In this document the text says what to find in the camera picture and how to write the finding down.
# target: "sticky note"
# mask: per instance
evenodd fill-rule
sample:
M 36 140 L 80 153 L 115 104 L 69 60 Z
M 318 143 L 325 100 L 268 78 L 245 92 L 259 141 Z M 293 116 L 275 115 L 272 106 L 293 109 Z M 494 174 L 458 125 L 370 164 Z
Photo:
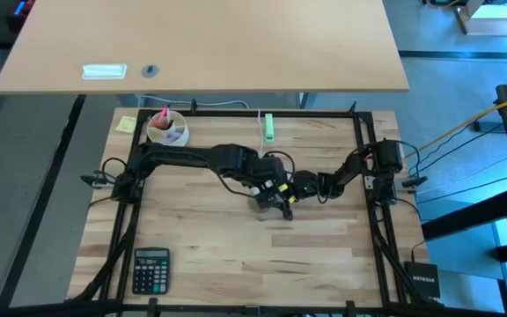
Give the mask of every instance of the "sticky note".
M 126 132 L 126 133 L 134 133 L 136 129 L 136 118 L 123 116 L 121 121 L 119 122 L 119 126 L 116 127 L 117 131 Z

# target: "gray floor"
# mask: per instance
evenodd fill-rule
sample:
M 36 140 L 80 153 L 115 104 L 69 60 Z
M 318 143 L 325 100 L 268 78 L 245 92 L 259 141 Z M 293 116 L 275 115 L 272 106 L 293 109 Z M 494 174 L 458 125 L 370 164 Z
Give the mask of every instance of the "gray floor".
M 401 50 L 507 52 L 507 38 L 462 35 L 451 11 L 421 6 L 417 0 L 384 2 Z M 1 16 L 9 10 L 1 9 L 4 5 L 0 4 Z M 3 39 L 0 41 L 9 36 L 0 26 L 0 39 Z M 345 109 L 357 100 L 358 108 L 362 110 L 394 110 L 402 138 L 420 145 L 489 107 L 496 97 L 496 85 L 507 83 L 507 63 L 504 62 L 404 59 L 403 64 L 410 83 L 408 93 L 322 93 L 316 99 L 315 107 Z M 205 102 L 239 97 L 251 107 L 294 107 L 297 101 L 295 94 L 199 97 Z M 0 285 L 72 101 L 71 96 L 11 96 L 4 99 L 0 111 Z M 91 189 L 82 184 L 78 176 L 89 173 L 98 165 L 112 113 L 119 106 L 118 100 L 112 96 L 88 97 L 13 305 L 63 300 L 91 195 Z M 489 119 L 496 121 L 498 117 L 491 115 Z M 463 133 L 439 154 L 472 135 L 472 132 Z M 506 156 L 505 136 L 485 136 L 425 171 L 430 180 L 422 186 L 418 200 L 506 176 L 507 160 L 468 178 Z M 453 196 L 451 200 L 420 205 L 422 217 L 437 217 L 506 188 L 507 181 L 503 181 Z M 486 280 L 486 277 L 501 278 L 503 275 L 499 264 L 486 252 L 496 245 L 492 227 L 479 227 L 449 238 L 428 244 L 432 261 L 444 270 L 444 301 L 451 306 L 501 311 L 502 308 L 494 304 L 499 301 L 497 292 L 493 292 L 497 286 Z M 450 253 L 450 250 L 460 255 L 461 263 L 451 260 L 449 255 L 454 252 Z M 456 272 L 483 277 L 463 277 Z M 482 289 L 490 289 L 490 295 L 478 295 L 474 300 L 460 295 L 478 294 L 476 290 L 480 285 L 483 285 Z

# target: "wooden tabletop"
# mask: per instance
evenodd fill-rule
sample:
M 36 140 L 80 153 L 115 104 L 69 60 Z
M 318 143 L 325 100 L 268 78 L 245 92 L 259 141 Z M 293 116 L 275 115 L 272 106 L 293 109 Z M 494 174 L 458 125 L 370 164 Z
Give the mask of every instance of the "wooden tabletop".
M 127 159 L 132 136 L 115 130 L 122 116 L 136 117 L 134 108 L 114 113 L 103 159 Z M 377 139 L 399 139 L 394 112 L 374 112 Z M 276 140 L 265 151 L 289 153 L 297 170 L 333 172 L 356 147 L 350 119 L 275 118 Z M 188 117 L 188 146 L 242 144 L 260 147 L 256 118 Z M 285 167 L 289 162 L 283 158 Z M 107 171 L 121 172 L 111 164 Z M 237 182 L 229 185 L 246 191 Z M 93 200 L 110 195 L 95 190 Z M 401 194 L 410 202 L 414 198 Z M 161 166 L 146 181 L 135 247 L 168 247 L 172 282 L 160 302 L 166 305 L 381 306 L 363 181 L 354 179 L 344 194 L 324 205 L 310 198 L 292 205 L 295 219 L 278 210 L 256 213 L 255 203 L 226 191 L 210 170 Z M 107 257 L 117 203 L 90 208 L 69 296 L 81 292 Z M 406 204 L 392 207 L 402 261 L 423 241 L 418 215 Z M 418 261 L 427 262 L 424 245 Z M 114 296 L 118 271 L 110 296 Z M 386 264 L 391 299 L 396 300 L 393 273 Z M 125 302 L 148 303 L 131 291 Z
M 83 80 L 94 63 L 126 77 Z M 0 73 L 0 93 L 407 90 L 381 0 L 37 1 Z

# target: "green object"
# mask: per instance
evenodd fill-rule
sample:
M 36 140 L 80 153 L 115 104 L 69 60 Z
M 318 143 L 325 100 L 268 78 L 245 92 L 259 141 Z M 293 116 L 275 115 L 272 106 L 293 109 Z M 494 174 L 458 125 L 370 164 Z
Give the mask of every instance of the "green object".
M 273 114 L 265 114 L 265 141 L 275 141 L 275 132 L 273 130 Z

